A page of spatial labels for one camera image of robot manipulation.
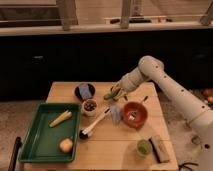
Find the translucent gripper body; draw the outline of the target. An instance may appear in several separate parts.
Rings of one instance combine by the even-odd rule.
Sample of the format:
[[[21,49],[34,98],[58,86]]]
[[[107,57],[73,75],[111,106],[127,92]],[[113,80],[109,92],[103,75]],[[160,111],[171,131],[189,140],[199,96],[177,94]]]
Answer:
[[[128,100],[127,92],[121,87],[121,83],[117,82],[113,85],[110,89],[111,93],[113,94],[112,99],[118,101],[120,99]]]

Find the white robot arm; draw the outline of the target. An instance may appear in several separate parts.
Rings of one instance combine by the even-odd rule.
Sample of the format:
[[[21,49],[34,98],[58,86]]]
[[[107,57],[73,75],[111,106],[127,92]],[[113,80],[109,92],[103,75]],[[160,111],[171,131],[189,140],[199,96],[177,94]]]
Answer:
[[[119,89],[120,98],[149,80],[159,86],[201,139],[202,151],[198,170],[213,171],[213,109],[167,75],[160,60],[152,56],[142,57],[138,66],[125,74],[111,90]]]

